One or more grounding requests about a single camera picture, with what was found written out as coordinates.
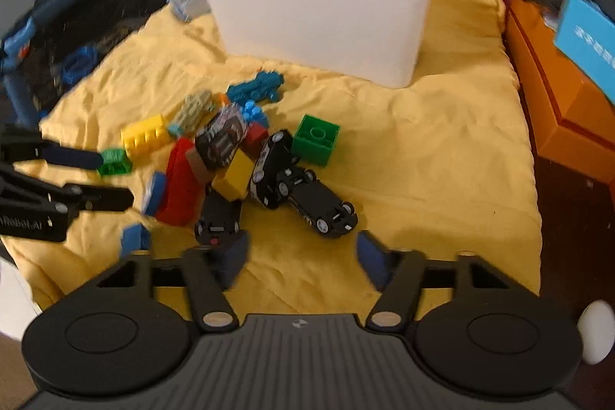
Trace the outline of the orange box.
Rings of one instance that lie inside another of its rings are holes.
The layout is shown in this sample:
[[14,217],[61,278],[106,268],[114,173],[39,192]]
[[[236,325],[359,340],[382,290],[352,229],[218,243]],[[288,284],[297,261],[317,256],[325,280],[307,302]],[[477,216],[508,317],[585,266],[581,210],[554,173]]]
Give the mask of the orange box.
[[509,0],[511,60],[530,115],[537,154],[596,181],[614,182],[614,106],[554,45],[543,10]]

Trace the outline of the yellow duplo brick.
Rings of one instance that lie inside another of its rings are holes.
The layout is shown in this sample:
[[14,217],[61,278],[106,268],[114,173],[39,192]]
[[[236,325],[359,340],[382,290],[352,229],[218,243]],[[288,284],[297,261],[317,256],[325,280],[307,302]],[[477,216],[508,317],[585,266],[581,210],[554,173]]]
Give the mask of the yellow duplo brick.
[[121,130],[123,149],[130,159],[156,151],[172,141],[163,115],[132,123]]

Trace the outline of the blue round airplane disc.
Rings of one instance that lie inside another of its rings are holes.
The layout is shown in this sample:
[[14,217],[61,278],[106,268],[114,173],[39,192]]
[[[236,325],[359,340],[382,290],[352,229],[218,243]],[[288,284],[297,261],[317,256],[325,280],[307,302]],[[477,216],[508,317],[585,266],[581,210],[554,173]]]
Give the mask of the blue round airplane disc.
[[154,216],[164,197],[166,183],[167,177],[163,172],[154,171],[152,173],[142,200],[142,213],[145,216]]

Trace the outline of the blue toy vehicle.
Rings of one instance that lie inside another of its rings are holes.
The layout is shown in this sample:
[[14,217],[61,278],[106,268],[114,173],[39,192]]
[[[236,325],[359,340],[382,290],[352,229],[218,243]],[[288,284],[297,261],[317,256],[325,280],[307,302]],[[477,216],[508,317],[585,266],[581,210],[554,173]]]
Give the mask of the blue toy vehicle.
[[248,101],[278,102],[281,100],[279,88],[284,84],[284,76],[279,72],[259,71],[252,80],[230,85],[226,96],[230,102],[244,106]]

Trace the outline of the small blue block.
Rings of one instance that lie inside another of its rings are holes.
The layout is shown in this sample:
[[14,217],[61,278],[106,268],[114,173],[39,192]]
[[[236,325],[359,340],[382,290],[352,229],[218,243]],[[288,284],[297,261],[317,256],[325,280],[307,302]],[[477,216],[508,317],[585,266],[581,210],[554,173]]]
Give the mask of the small blue block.
[[120,257],[125,258],[136,251],[148,251],[150,240],[150,232],[142,224],[125,227],[120,239]]

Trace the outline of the patterned toy car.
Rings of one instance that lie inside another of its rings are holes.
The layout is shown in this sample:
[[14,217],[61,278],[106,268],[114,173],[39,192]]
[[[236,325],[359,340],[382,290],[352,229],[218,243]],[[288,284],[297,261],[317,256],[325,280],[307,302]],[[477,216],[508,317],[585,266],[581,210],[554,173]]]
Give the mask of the patterned toy car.
[[237,104],[222,107],[196,135],[195,148],[209,171],[225,168],[247,134],[248,125]]

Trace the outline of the green duplo brick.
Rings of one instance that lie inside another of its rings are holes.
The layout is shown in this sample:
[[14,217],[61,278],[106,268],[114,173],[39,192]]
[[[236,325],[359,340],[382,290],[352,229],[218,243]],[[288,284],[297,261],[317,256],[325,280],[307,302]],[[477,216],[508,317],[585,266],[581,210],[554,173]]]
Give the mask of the green duplo brick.
[[293,136],[292,153],[317,166],[326,166],[337,144],[340,129],[337,124],[305,115]]

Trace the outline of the small green brick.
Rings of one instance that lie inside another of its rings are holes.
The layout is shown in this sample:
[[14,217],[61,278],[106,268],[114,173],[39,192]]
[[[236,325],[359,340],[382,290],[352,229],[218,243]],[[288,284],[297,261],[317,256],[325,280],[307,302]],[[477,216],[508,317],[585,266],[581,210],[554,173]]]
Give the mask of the small green brick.
[[127,175],[132,171],[132,162],[125,150],[109,148],[101,152],[102,165],[97,172],[101,177]]

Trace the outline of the small black toy car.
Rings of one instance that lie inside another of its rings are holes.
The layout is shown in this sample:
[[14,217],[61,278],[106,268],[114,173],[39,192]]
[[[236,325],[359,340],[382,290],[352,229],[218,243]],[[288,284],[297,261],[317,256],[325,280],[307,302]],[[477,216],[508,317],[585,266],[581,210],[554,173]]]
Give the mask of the small black toy car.
[[194,227],[198,244],[218,246],[224,238],[240,231],[242,201],[226,200],[211,184],[205,187],[200,216]]

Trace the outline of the small red brick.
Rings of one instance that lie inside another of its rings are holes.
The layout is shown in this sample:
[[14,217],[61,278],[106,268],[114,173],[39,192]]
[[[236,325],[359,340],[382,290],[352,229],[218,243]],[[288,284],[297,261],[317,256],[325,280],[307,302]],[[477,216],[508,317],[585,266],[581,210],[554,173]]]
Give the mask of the small red brick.
[[261,124],[252,122],[248,125],[246,135],[240,144],[241,150],[252,160],[261,155],[262,148],[269,137],[268,130]]

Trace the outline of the tan toy vehicle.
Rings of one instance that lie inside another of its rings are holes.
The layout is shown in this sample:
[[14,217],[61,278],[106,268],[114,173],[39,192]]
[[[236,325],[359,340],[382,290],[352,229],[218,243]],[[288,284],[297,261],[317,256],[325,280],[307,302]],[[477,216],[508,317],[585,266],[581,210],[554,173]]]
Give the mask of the tan toy vehicle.
[[219,95],[208,90],[186,96],[183,104],[172,116],[167,127],[168,132],[176,138],[194,135],[202,121],[215,112],[219,104]]

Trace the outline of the black white toy car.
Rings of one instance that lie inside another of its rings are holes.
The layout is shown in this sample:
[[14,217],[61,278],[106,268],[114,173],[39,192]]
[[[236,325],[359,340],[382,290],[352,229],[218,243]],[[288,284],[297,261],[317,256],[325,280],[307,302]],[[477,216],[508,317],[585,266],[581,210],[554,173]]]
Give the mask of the black white toy car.
[[255,163],[249,192],[267,209],[277,209],[284,201],[277,188],[277,176],[299,162],[299,157],[292,153],[292,146],[292,134],[287,129],[278,130],[266,140]]

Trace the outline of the yellow wooden block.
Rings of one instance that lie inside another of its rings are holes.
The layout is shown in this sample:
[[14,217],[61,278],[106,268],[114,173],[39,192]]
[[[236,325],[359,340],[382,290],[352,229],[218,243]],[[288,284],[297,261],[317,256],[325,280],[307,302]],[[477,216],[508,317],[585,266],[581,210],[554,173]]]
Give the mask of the yellow wooden block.
[[212,188],[229,202],[243,200],[248,194],[253,169],[254,162],[241,149],[237,149],[230,164],[217,172]]

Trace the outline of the yellow quilted cloth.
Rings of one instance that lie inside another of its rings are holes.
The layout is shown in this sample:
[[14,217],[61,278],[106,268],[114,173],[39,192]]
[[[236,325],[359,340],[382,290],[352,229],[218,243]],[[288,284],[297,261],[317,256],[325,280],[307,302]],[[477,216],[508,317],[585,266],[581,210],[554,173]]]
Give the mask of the yellow quilted cloth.
[[[391,90],[291,63],[227,56],[213,16],[185,24],[165,7],[65,95],[41,128],[63,144],[104,150],[119,144],[125,124],[171,116],[194,91],[223,93],[259,69],[277,70],[284,74],[283,98],[266,106],[273,130],[294,133],[305,115],[341,127],[327,166],[309,169],[354,205],[356,230],[432,259],[478,254],[539,292],[534,160],[501,28],[501,0],[432,0],[412,83]],[[41,308],[115,264],[122,230],[131,224],[149,227],[156,258],[196,244],[192,222],[170,227],[140,213],[151,174],[164,172],[172,147],[142,157],[129,175],[106,179],[41,162],[16,166],[58,185],[127,186],[139,207],[82,213],[63,244],[2,237]],[[322,237],[293,207],[270,211],[250,200],[241,227],[251,246],[227,296],[237,314],[365,317],[375,303],[377,293],[356,261],[356,232]]]

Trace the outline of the light blue brick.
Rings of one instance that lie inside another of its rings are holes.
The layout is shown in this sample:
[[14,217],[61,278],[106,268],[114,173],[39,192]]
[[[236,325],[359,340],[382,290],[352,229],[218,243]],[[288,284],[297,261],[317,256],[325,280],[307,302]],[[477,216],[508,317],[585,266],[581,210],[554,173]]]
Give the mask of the light blue brick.
[[270,127],[268,116],[266,116],[266,113],[263,111],[262,107],[255,101],[247,100],[240,106],[240,109],[243,119],[247,124],[259,124],[265,129]]

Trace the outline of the red toy block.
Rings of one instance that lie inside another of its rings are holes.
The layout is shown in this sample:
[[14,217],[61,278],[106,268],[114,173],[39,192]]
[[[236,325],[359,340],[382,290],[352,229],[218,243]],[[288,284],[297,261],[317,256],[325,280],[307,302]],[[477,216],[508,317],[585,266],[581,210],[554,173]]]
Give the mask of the red toy block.
[[166,169],[166,187],[154,217],[167,225],[182,227],[193,221],[202,185],[195,177],[186,153],[193,141],[179,138],[171,150]]

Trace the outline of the brown wooden cube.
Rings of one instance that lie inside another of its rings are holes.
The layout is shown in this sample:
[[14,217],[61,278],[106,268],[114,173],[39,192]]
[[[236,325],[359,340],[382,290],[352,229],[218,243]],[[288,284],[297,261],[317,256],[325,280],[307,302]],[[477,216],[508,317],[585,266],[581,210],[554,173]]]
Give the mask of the brown wooden cube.
[[202,185],[211,183],[216,175],[214,171],[210,171],[204,164],[202,158],[195,148],[190,148],[186,151],[186,161],[189,163],[190,169],[195,179]]

